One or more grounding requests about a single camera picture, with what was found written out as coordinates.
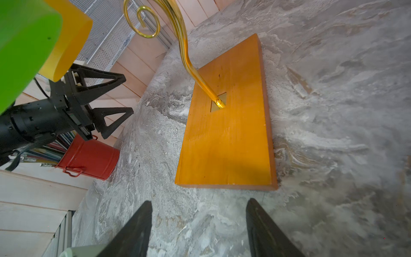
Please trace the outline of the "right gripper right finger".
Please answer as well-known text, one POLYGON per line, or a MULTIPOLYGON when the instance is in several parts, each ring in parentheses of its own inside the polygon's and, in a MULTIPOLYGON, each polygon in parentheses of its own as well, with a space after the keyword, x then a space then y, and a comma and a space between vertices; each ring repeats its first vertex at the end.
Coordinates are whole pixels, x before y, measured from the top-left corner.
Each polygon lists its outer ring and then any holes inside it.
POLYGON ((303 256, 254 198, 248 200, 246 222, 252 257, 303 256))

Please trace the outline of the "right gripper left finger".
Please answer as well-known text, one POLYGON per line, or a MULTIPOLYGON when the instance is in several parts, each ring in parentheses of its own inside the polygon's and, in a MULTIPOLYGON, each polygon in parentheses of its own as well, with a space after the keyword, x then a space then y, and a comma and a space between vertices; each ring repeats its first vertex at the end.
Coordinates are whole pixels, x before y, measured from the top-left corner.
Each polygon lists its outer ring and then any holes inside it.
POLYGON ((152 229, 152 203, 145 201, 98 257, 145 257, 152 229))

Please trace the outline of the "green wine glass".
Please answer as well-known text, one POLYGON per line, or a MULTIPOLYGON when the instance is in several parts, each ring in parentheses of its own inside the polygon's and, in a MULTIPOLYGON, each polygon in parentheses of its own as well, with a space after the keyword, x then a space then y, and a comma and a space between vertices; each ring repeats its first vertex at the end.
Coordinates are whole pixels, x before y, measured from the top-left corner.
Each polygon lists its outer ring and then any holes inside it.
POLYGON ((62 25, 62 16, 45 1, 1 1, 1 112, 45 64, 62 25))

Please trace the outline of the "gold rack with wooden base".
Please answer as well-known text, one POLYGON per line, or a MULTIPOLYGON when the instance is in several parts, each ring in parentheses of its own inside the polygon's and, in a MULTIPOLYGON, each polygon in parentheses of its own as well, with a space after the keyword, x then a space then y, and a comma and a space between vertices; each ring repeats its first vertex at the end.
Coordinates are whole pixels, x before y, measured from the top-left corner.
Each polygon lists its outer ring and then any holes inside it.
POLYGON ((175 1, 158 1, 195 80, 175 183, 181 187, 278 189, 261 42, 253 34, 197 70, 175 1))

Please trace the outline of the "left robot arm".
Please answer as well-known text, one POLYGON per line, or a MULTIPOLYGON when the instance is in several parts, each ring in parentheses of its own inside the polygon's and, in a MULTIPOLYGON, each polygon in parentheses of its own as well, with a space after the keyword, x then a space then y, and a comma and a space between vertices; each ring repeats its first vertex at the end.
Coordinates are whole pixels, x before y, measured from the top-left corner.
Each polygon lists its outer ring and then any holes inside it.
POLYGON ((91 108, 90 103, 126 81, 123 74, 73 64, 62 79, 50 82, 50 96, 11 106, 1 114, 1 165, 14 171, 26 151, 76 131, 85 141, 96 130, 104 139, 133 113, 129 107, 91 108))

